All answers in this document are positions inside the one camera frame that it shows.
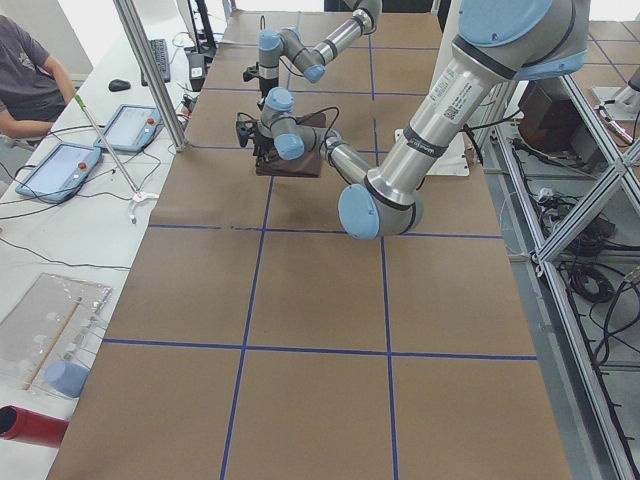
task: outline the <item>metal pole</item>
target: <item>metal pole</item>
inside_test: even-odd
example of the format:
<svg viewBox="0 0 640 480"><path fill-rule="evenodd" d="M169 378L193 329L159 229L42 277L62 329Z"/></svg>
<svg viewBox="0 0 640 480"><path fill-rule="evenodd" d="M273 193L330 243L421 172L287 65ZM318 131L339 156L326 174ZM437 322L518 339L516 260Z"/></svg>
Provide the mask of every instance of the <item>metal pole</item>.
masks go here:
<svg viewBox="0 0 640 480"><path fill-rule="evenodd" d="M115 4L122 26L131 44L133 54L149 83L153 100L158 110L160 110L160 114L171 135L176 151L180 152L186 147L187 140L184 136L182 126L180 122L178 122L176 112L173 109L171 98L164 86L158 66L153 60L153 54L149 47L149 39L144 31L138 12L132 0L113 0L113 3Z"/></svg>
<svg viewBox="0 0 640 480"><path fill-rule="evenodd" d="M87 109L87 106L82 101L82 98L80 98L80 95L76 95L75 99L76 99L76 102L78 102L78 105L80 105L80 108L82 109L84 115L87 117L87 120L89 120L89 123L91 124L93 129L98 134L98 137L100 137L100 140L102 141L102 143L104 143L105 147L107 147L107 150L109 151L109 153L113 157L113 160L118 165L118 168L120 169L120 171L124 175L124 178L125 178L125 180L127 180L127 183L131 187L131 190L133 190L133 193L139 193L140 192L140 187L138 187L138 185L136 185L136 182L133 181L133 178L131 178L131 175L129 175L129 172L127 172L127 169L124 168L124 165L122 164L122 161L120 160L120 157L118 157L118 154L113 150L113 147L111 146L111 144L107 140L107 137L104 136L104 133L102 132L102 129L98 126L96 121L93 119L93 117L89 113L89 110Z"/></svg>

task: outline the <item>label sticker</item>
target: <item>label sticker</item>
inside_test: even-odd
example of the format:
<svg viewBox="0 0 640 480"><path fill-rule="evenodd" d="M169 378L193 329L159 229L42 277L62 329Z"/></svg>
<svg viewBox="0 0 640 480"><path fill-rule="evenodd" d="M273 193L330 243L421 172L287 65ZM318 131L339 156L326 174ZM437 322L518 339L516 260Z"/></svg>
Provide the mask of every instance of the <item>label sticker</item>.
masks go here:
<svg viewBox="0 0 640 480"><path fill-rule="evenodd" d="M429 92L427 100L445 120L459 124L483 95L484 88L447 68Z"/></svg>
<svg viewBox="0 0 640 480"><path fill-rule="evenodd" d="M431 103L431 105L433 106L436 106L436 104L440 103L440 99L444 97L445 93L447 93L447 90L449 90L449 87L455 79L455 72L450 68L447 68L442 73L442 75L440 75L440 78L429 92L429 95L427 96L427 100L429 100L429 103Z"/></svg>

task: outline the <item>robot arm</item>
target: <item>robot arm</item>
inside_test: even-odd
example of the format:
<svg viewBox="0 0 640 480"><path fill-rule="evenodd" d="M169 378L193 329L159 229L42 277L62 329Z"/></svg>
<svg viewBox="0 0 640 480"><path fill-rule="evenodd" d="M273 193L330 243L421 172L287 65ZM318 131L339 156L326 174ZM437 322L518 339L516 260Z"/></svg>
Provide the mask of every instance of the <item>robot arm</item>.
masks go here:
<svg viewBox="0 0 640 480"><path fill-rule="evenodd" d="M373 33L382 12L382 0L346 0L353 16L320 42L311 51L302 43L295 28L260 32L259 53L256 66L247 68L244 81L260 80L262 97L279 84L280 57L288 58L311 83L316 83L325 73L325 67L362 35Z"/></svg>
<svg viewBox="0 0 640 480"><path fill-rule="evenodd" d="M298 125L293 96L269 92L258 122L283 159L320 152L349 182L338 203L353 237L402 234L422 217L416 189L489 91L508 80L576 71L586 53L589 0L464 0L453 59L379 167L335 131Z"/></svg>

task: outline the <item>blue cap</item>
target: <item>blue cap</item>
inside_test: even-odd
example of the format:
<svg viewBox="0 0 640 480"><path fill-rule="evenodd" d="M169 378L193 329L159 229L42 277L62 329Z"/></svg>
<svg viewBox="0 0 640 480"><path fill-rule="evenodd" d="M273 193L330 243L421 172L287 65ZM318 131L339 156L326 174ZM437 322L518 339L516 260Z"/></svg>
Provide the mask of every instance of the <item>blue cap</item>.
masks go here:
<svg viewBox="0 0 640 480"><path fill-rule="evenodd" d="M362 185L349 185L338 201L340 222L346 232L359 240L372 240L380 231L380 216L375 201Z"/></svg>
<svg viewBox="0 0 640 480"><path fill-rule="evenodd" d="M88 376L89 370L83 366L63 360L52 363L44 372L49 385L71 398L80 396Z"/></svg>
<svg viewBox="0 0 640 480"><path fill-rule="evenodd" d="M290 112L295 100L291 92L283 87L272 88L265 101L267 107L277 112Z"/></svg>
<svg viewBox="0 0 640 480"><path fill-rule="evenodd" d="M275 30L267 28L260 32L258 46L263 52L270 52L280 46L280 34Z"/></svg>
<svg viewBox="0 0 640 480"><path fill-rule="evenodd" d="M325 72L324 65L312 65L304 71L304 77L311 83L316 83Z"/></svg>
<svg viewBox="0 0 640 480"><path fill-rule="evenodd" d="M278 135L274 142L278 155L283 160L295 160L304 153L304 143L302 139L293 133L283 133Z"/></svg>

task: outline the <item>person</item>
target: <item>person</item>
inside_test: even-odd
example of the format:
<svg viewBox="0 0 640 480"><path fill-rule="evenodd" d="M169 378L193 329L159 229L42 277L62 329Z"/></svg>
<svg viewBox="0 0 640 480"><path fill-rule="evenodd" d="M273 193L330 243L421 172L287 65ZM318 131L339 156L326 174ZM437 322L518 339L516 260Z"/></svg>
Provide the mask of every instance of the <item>person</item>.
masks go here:
<svg viewBox="0 0 640 480"><path fill-rule="evenodd" d="M42 137L74 95L64 66L0 15L0 132L16 139Z"/></svg>

